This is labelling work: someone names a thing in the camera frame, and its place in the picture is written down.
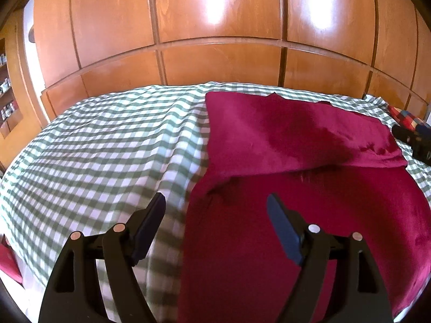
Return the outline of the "crimson red sweater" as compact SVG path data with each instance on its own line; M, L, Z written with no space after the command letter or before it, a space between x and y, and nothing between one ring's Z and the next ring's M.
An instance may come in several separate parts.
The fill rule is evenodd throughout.
M267 212L279 197L336 236L361 233L393 314L430 275L430 206L389 128L328 103L205 97L209 166L190 196L179 322L274 322L300 268Z

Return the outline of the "multicolour plaid pillow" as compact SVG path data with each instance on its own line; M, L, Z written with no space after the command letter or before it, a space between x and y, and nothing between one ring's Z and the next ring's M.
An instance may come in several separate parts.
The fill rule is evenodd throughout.
M430 125L425 121L411 114L409 111L399 109L391 105L388 106L389 114L391 117L402 127L410 131L423 131L430 130Z

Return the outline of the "red cloth at bedside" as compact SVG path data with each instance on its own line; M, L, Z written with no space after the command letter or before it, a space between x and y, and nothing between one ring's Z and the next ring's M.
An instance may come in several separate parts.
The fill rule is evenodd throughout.
M6 236L1 236L0 246L0 267L1 270L18 284L23 283L23 277L18 267L15 253L9 245Z

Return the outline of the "green white checkered bedsheet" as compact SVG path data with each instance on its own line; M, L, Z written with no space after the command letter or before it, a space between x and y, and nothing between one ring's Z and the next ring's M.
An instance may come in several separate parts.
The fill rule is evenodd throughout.
M240 83L151 85L78 102L18 154L1 180L1 230L25 289L14 299L32 322L67 236L106 231L155 192L165 195L167 215L135 272L156 319L176 321L189 193L207 167L210 91L326 101L394 124L381 98Z

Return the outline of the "wooden shelf with items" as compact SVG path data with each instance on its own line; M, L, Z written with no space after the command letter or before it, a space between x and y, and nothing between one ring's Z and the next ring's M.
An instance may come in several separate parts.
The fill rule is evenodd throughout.
M1 167L8 168L20 151L48 124L30 77L26 61L24 10L14 11L1 30L1 52L6 64L1 80L9 78L11 88L1 95L1 107L15 101L18 109L1 124Z

